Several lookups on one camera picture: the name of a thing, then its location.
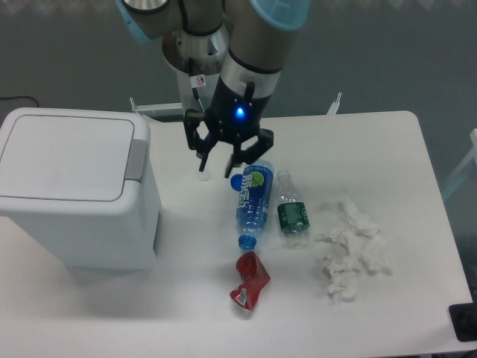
clear plastic bottle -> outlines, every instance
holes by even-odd
[[[310,223],[305,204],[291,182],[288,170],[277,172],[278,219],[283,245],[304,248],[309,244]]]
[[[267,222],[274,166],[259,159],[245,167],[238,194],[238,246],[253,250]]]

tissue paper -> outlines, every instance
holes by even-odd
[[[346,252],[323,259],[330,277],[328,293],[335,303],[355,299],[358,288],[357,272],[391,273],[386,241],[379,234],[378,224],[368,214],[361,213],[348,196],[343,195],[339,204],[349,228],[336,228],[319,236],[319,240],[339,245]]]

blue joint cover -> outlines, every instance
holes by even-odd
[[[296,31],[305,25],[312,0],[250,0],[255,11],[282,31]]]
[[[122,4],[121,0],[116,0],[116,5],[119,9],[119,12],[122,15],[124,22],[126,23],[129,32],[138,43],[148,43],[151,39],[141,30],[141,28],[136,24],[131,15],[127,12],[126,7]]]

black cable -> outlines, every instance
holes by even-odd
[[[35,102],[37,108],[40,108],[40,103],[38,102],[38,100],[30,95],[14,95],[12,97],[0,97],[0,101],[9,101],[13,99],[29,99],[30,101]]]
[[[470,358],[473,357],[475,353],[477,353],[477,349],[474,349],[473,351],[468,351],[467,353],[462,354],[459,358]]]

black object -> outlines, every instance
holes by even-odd
[[[274,132],[260,128],[260,119],[270,97],[253,99],[254,91],[254,82],[249,82],[241,97],[219,78],[210,107],[204,113],[192,109],[186,111],[184,128],[187,144],[189,149],[197,151],[201,159],[199,171],[205,169],[209,152],[218,141],[233,145],[233,154],[225,170],[226,178],[232,168],[239,167],[243,162],[253,163],[274,145]],[[201,122],[209,130],[204,139],[197,131]],[[241,144],[253,136],[257,137],[257,142],[242,150]]]
[[[38,100],[30,95],[14,95],[12,97],[0,97],[0,101],[11,101],[14,99],[29,99],[37,105],[37,108],[40,108],[40,103]]]
[[[449,313],[457,339],[477,341],[477,304],[453,304]]]

